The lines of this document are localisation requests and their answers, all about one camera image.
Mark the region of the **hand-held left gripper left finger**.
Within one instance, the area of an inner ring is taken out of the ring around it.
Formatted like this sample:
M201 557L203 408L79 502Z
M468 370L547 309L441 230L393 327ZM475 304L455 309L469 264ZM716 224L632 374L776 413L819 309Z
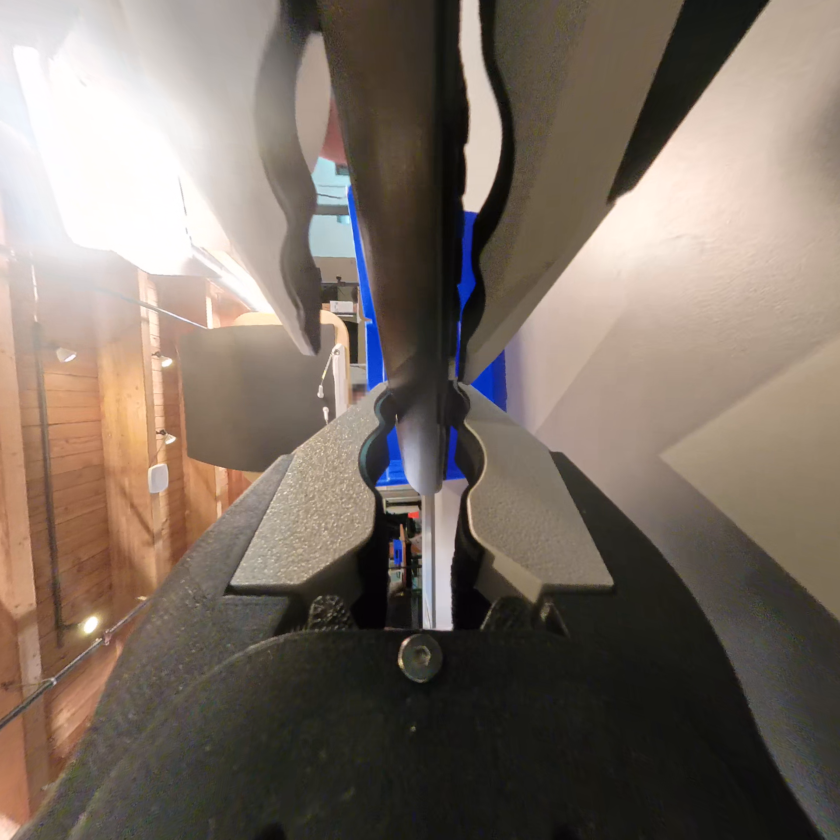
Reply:
M393 414L377 385L291 455L228 588L236 595L339 595L383 602L388 588L382 498Z

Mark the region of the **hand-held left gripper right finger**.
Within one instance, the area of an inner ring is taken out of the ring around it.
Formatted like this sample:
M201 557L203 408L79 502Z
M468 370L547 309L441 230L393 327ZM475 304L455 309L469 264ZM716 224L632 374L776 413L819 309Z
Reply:
M477 550L470 588L489 602L531 604L553 593L606 593L614 580L549 450L471 385L456 464L467 545Z

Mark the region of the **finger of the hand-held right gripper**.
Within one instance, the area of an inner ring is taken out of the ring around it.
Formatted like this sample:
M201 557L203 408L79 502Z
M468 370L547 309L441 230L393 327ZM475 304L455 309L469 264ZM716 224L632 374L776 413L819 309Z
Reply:
M503 351L610 209L610 191L683 2L482 2L501 122L476 220L479 302L463 382Z
M321 348L307 157L329 116L316 2L121 2L164 136L299 351Z

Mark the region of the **black remote control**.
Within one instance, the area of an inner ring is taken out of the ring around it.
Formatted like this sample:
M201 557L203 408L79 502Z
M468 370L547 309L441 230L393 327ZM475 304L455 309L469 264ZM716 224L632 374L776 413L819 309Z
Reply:
M460 2L317 6L403 467L433 495L458 342L469 121Z

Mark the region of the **studio light panel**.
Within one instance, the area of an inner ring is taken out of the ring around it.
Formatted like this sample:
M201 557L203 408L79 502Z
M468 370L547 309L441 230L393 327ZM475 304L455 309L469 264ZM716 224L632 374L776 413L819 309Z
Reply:
M85 77L64 52L12 45L35 147L74 245L110 251L148 275L217 278L248 310L271 306L162 133Z

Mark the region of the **white board stand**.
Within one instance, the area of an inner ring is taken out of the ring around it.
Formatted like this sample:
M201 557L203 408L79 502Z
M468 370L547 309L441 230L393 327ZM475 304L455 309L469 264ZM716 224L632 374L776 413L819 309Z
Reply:
M350 351L342 342L337 342L329 352L321 353L320 359L322 372L318 380L317 405L319 421L326 425L350 407Z

